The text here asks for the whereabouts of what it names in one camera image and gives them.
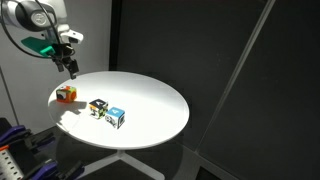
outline table base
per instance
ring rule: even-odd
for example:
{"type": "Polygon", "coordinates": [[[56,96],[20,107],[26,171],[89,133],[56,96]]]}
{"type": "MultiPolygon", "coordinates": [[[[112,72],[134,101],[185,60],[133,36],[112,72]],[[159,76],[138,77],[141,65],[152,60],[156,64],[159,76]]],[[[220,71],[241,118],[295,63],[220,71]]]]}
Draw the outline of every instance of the table base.
{"type": "Polygon", "coordinates": [[[130,166],[136,168],[137,170],[141,171],[142,173],[150,176],[151,178],[155,179],[155,180],[164,180],[164,175],[160,172],[158,172],[157,170],[151,168],[150,166],[142,163],[141,161],[135,159],[134,157],[128,155],[127,153],[125,153],[124,150],[118,150],[117,153],[112,154],[108,157],[105,157],[99,161],[96,161],[92,164],[89,164],[87,166],[85,166],[85,171],[83,174],[81,174],[81,176],[79,176],[78,179],[94,172],[97,171],[109,164],[112,164],[118,160],[122,160],[123,162],[129,164],[130,166]]]}

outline colorful cube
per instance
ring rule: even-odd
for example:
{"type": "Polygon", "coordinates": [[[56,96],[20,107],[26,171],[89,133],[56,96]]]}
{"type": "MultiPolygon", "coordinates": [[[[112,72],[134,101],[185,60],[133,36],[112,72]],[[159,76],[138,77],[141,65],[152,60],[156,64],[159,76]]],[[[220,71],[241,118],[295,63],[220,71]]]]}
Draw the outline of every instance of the colorful cube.
{"type": "Polygon", "coordinates": [[[62,86],[56,90],[57,101],[71,103],[77,98],[77,89],[71,86],[62,86]]]}
{"type": "Polygon", "coordinates": [[[108,102],[105,102],[101,99],[96,99],[89,103],[89,108],[91,111],[91,116],[95,117],[96,119],[100,119],[106,115],[108,111],[108,102]]]}
{"type": "Polygon", "coordinates": [[[114,128],[119,129],[124,123],[124,110],[112,107],[106,114],[106,121],[113,125],[114,128]]]}

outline floor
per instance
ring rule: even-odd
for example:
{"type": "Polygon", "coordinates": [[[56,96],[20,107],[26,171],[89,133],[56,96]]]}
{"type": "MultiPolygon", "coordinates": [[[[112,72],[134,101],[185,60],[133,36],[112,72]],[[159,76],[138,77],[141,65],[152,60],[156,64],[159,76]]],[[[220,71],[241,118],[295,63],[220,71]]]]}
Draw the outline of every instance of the floor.
{"type": "MultiPolygon", "coordinates": [[[[56,140],[43,149],[39,154],[37,154],[37,158],[39,160],[47,160],[48,158],[57,160],[58,168],[61,171],[70,169],[79,160],[81,160],[84,165],[88,165],[116,152],[116,150],[97,148],[81,143],[64,134],[56,127],[50,128],[39,135],[48,132],[53,132],[56,140]]],[[[166,180],[237,179],[219,167],[195,155],[192,151],[174,140],[152,148],[130,150],[126,151],[126,153],[163,173],[166,180]],[[206,171],[212,175],[199,176],[198,172],[200,168],[206,169],[206,171]]],[[[151,180],[152,178],[123,163],[122,161],[117,161],[81,178],[81,180],[106,179],[151,180]]]]}

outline white round table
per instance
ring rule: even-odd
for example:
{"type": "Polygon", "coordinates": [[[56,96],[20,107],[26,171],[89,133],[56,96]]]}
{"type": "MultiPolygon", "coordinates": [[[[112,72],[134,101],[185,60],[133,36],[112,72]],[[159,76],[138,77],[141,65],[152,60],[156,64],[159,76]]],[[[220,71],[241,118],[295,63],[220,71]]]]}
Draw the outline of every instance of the white round table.
{"type": "Polygon", "coordinates": [[[104,71],[78,76],[61,86],[77,89],[72,103],[56,101],[56,89],[48,100],[49,114],[56,125],[71,137],[84,143],[117,149],[114,155],[86,166],[87,175],[117,160],[122,160],[154,179],[163,174],[129,156],[124,150],[141,149],[166,142],[187,124],[189,107],[172,87],[156,79],[127,72],[104,71]],[[109,108],[125,111],[125,122],[114,128],[105,118],[90,116],[88,104],[101,99],[109,108]]]}

